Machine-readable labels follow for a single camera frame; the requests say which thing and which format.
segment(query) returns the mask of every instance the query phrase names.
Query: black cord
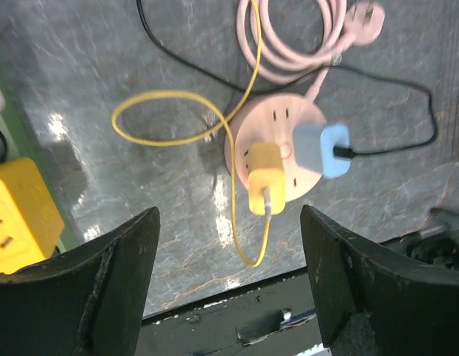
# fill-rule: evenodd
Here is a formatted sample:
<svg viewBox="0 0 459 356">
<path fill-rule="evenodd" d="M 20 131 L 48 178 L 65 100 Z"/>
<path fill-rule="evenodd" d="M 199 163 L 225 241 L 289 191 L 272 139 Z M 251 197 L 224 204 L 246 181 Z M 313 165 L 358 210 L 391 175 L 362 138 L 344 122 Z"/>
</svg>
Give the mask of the black cord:
<svg viewBox="0 0 459 356">
<path fill-rule="evenodd" d="M 150 26 L 148 25 L 147 19 L 146 19 L 145 14 L 144 14 L 143 6 L 142 6 L 142 0 L 136 0 L 136 5 L 137 5 L 137 10 L 139 12 L 140 21 L 142 23 L 142 26 L 143 26 L 145 32 L 147 33 L 148 38 L 153 42 L 153 44 L 159 50 L 161 50 L 163 53 L 165 53 L 168 56 L 170 56 L 175 61 L 181 63 L 182 65 L 184 65 L 186 67 L 189 67 L 189 68 L 191 68 L 193 70 L 196 70 L 196 71 L 204 74 L 205 76 L 208 76 L 209 78 L 212 78 L 216 82 L 219 82 L 220 84 L 222 84 L 222 85 L 224 85 L 224 86 L 226 86 L 226 87 L 228 87 L 228 88 L 230 88 L 232 90 L 236 90 L 236 91 L 238 91 L 240 93 L 244 93 L 245 92 L 245 88 L 242 88 L 237 84 L 229 82 L 228 80 L 226 80 L 226 79 L 224 79 L 224 78 L 222 78 L 222 77 L 220 77 L 220 76 L 218 76 L 218 75 L 216 75 L 216 74 L 214 74 L 214 73 L 212 73 L 212 72 L 210 72 L 210 71 L 208 71 L 208 70 L 206 70 L 204 68 L 201 68 L 200 66 L 195 65 L 194 63 L 189 62 L 188 60 L 182 58 L 181 56 L 179 56 L 178 54 L 176 54 L 172 50 L 166 48 L 161 43 L 161 41 L 158 40 L 157 37 L 155 37 L 155 35 L 153 34 L 152 30 L 150 29 Z M 430 121 L 431 121 L 431 124 L 432 124 L 432 135 L 425 141 L 422 141 L 422 142 L 419 142 L 419 143 L 412 143 L 412 144 L 409 144 L 409 145 L 400 145 L 400 146 L 397 146 L 397 147 L 387 148 L 387 149 L 378 150 L 378 151 L 364 151 L 364 152 L 363 151 L 357 152 L 357 151 L 353 150 L 352 148 L 335 147 L 334 148 L 334 154 L 336 156 L 352 159 L 352 158 L 355 158 L 356 156 L 379 156 L 379 155 L 382 155 L 382 154 L 391 154 L 391 153 L 394 153 L 394 152 L 407 151 L 407 150 L 412 150 L 412 149 L 415 149 L 415 148 L 421 148 L 421 147 L 424 147 L 424 146 L 427 146 L 427 145 L 431 145 L 438 138 L 438 125 L 437 125 L 437 120 L 435 118 L 435 112 L 434 112 L 434 108 L 433 108 L 433 106 L 434 106 L 433 105 L 433 93 L 428 87 L 426 87 L 425 85 L 416 83 L 416 82 L 410 82 L 409 80 L 405 80 L 405 79 L 398 79 L 398 78 L 392 78 L 392 77 L 388 77 L 388 76 L 381 76 L 381 75 L 369 73 L 369 72 L 366 72 L 366 71 L 361 70 L 359 68 L 352 67 L 350 65 L 345 65 L 345 64 L 326 65 L 326 66 L 314 69 L 310 73 L 304 74 L 300 78 L 295 79 L 294 81 L 289 82 L 289 83 L 287 83 L 285 85 L 280 85 L 280 86 L 277 86 L 277 87 L 274 87 L 274 88 L 270 88 L 270 89 L 265 89 L 265 90 L 253 90 L 252 93 L 256 94 L 256 95 L 266 95 L 266 94 L 278 93 L 278 92 L 283 91 L 283 90 L 285 90 L 285 89 L 287 89 L 289 87 L 292 87 L 294 85 L 298 85 L 298 84 L 301 84 L 303 82 L 306 82 L 308 77 L 310 77 L 310 76 L 312 76 L 312 75 L 314 75 L 316 73 L 319 73 L 320 71 L 322 71 L 325 68 L 333 68 L 335 70 L 344 70 L 344 71 L 347 71 L 347 72 L 350 72 L 350 73 L 357 74 L 358 76 L 362 76 L 362 77 L 367 78 L 367 79 L 375 80 L 377 82 L 385 82 L 385 83 L 390 83 L 390 84 L 394 84 L 394 85 L 399 85 L 401 87 L 411 88 L 411 89 L 414 89 L 414 90 L 420 91 L 421 93 L 426 94 L 427 97 L 428 97 L 428 110 L 429 110 Z"/>
</svg>

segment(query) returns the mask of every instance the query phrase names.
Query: yellow box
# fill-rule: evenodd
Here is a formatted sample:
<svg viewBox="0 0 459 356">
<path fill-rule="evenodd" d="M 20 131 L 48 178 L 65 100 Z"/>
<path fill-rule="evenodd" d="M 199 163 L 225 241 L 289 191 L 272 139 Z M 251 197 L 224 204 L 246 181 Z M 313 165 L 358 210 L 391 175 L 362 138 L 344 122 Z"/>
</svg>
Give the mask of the yellow box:
<svg viewBox="0 0 459 356">
<path fill-rule="evenodd" d="M 31 159 L 0 164 L 0 272 L 50 257 L 64 226 Z"/>
<path fill-rule="evenodd" d="M 253 214 L 264 215 L 263 191 L 271 192 L 272 214 L 285 207 L 285 172 L 280 148 L 271 142 L 255 143 L 249 148 L 249 208 Z"/>
</svg>

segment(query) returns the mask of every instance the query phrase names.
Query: gray floor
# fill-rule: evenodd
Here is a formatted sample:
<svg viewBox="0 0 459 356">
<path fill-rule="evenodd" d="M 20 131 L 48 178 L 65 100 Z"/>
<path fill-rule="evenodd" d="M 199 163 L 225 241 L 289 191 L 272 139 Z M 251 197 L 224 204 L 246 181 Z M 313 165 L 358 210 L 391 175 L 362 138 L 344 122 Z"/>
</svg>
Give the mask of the gray floor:
<svg viewBox="0 0 459 356">
<path fill-rule="evenodd" d="M 235 38 L 236 3 L 144 0 L 151 26 L 167 46 L 245 84 L 250 70 Z M 381 3 L 387 17 L 380 38 L 352 48 L 343 60 L 434 87 L 439 141 L 407 154 L 355 160 L 344 177 L 320 181 L 274 218 L 267 257 L 252 269 L 231 242 L 222 135 L 185 147 L 146 148 L 121 139 L 110 126 L 112 110 L 144 90 L 193 90 L 220 108 L 238 95 L 156 50 L 134 0 L 0 0 L 0 69 L 76 233 L 93 239 L 144 208 L 156 205 L 161 211 L 145 315 L 303 266 L 303 204 L 376 241 L 419 228 L 432 206 L 459 207 L 459 168 L 451 163 L 449 133 L 459 105 L 453 85 L 459 71 L 459 1 Z M 277 31 L 295 48 L 308 50 L 320 40 L 315 1 L 273 1 L 271 13 Z M 349 124 L 359 149 L 430 133 L 426 100 L 411 90 L 332 71 L 317 104 L 328 121 Z M 133 134 L 161 139 L 194 134 L 216 119 L 198 105 L 164 101 L 133 108 L 124 121 Z M 237 207 L 243 247 L 255 255 L 263 221 L 249 213 L 241 185 Z"/>
</svg>

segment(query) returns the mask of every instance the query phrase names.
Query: yellow object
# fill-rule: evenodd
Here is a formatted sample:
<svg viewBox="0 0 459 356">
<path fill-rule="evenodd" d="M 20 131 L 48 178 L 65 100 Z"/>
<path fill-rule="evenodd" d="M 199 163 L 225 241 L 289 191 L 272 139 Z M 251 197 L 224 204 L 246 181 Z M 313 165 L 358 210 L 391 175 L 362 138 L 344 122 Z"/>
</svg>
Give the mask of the yellow object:
<svg viewBox="0 0 459 356">
<path fill-rule="evenodd" d="M 51 256 L 64 226 L 31 159 L 0 164 L 0 272 Z"/>
<path fill-rule="evenodd" d="M 229 144 L 231 146 L 231 224 L 232 224 L 232 234 L 234 239 L 234 245 L 236 246 L 237 253 L 241 256 L 242 260 L 247 263 L 250 267 L 257 267 L 263 260 L 265 255 L 265 250 L 267 249 L 267 242 L 268 242 L 268 231 L 270 228 L 270 217 L 265 219 L 265 227 L 264 227 L 264 235 L 262 239 L 262 248 L 260 249 L 259 257 L 255 262 L 250 261 L 245 255 L 242 249 L 240 248 L 239 241 L 237 239 L 237 229 L 236 229 L 236 160 L 234 158 L 234 138 L 232 136 L 231 129 L 229 128 L 228 122 L 234 118 L 236 113 L 240 110 L 240 108 L 244 105 L 245 101 L 249 97 L 249 93 L 254 86 L 256 81 L 257 72 L 259 71 L 260 66 L 260 58 L 262 55 L 262 28 L 260 24 L 260 14 L 259 14 L 259 7 L 257 6 L 256 0 L 251 0 L 252 8 L 254 14 L 256 16 L 256 23 L 257 23 L 257 55 L 256 55 L 256 63 L 254 66 L 254 72 L 252 73 L 251 80 L 249 81 L 248 87 L 245 89 L 244 95 L 242 95 L 241 100 L 236 105 L 236 107 L 232 110 L 232 112 L 224 117 L 221 111 L 214 105 L 211 101 L 206 99 L 204 96 L 201 96 L 196 93 L 188 92 L 188 91 L 180 91 L 180 90 L 162 90 L 162 91 L 148 91 L 145 93 L 141 93 L 131 98 L 125 100 L 121 103 L 116 110 L 112 113 L 112 127 L 113 129 L 123 138 L 133 143 L 137 143 L 140 145 L 147 145 L 147 146 L 154 146 L 154 147 L 169 147 L 169 146 L 178 146 L 178 145 L 185 145 L 188 143 L 199 141 L 200 139 L 204 139 L 211 134 L 214 134 L 220 128 L 224 127 L 228 133 Z M 189 99 L 195 102 L 199 102 L 205 105 L 207 108 L 211 109 L 218 119 L 221 121 L 219 124 L 213 126 L 209 130 L 205 132 L 199 133 L 195 136 L 186 137 L 184 139 L 172 139 L 166 141 L 155 141 L 151 139 L 139 139 L 137 137 L 131 136 L 128 133 L 125 133 L 120 127 L 117 125 L 117 119 L 119 115 L 128 109 L 129 107 L 139 104 L 141 102 L 145 102 L 148 100 L 158 100 L 158 99 Z"/>
<path fill-rule="evenodd" d="M 269 189 L 271 213 L 279 214 L 285 207 L 285 172 L 280 148 L 276 143 L 255 143 L 249 148 L 249 208 L 256 215 L 265 215 L 264 189 Z"/>
</svg>

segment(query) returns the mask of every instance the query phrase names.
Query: round power strip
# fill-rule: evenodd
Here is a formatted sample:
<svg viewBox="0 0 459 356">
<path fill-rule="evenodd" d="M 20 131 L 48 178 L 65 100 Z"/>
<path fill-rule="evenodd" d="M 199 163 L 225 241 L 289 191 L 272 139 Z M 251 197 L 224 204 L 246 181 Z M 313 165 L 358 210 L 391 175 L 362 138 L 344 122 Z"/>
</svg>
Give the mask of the round power strip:
<svg viewBox="0 0 459 356">
<path fill-rule="evenodd" d="M 321 110 L 305 97 L 282 93 L 251 100 L 231 120 L 231 131 L 236 145 L 236 172 L 248 187 L 248 150 L 256 142 L 275 142 L 285 171 L 285 200 L 290 202 L 308 193 L 321 175 L 300 167 L 295 162 L 292 134 L 304 122 L 326 123 Z M 231 167 L 231 148 L 228 138 L 224 147 L 226 165 Z"/>
</svg>

